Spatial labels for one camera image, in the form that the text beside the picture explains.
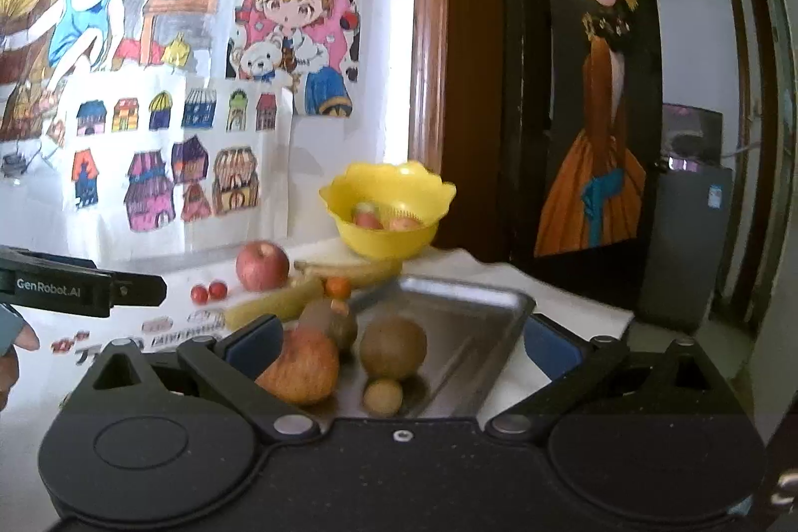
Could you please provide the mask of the person left hand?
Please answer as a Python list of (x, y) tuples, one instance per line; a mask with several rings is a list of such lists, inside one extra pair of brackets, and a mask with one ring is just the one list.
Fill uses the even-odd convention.
[(16, 309), (9, 305), (3, 305), (1, 307), (1, 410), (7, 406), (9, 393), (19, 381), (17, 351), (35, 351), (37, 349), (39, 349), (39, 338), (30, 324)]

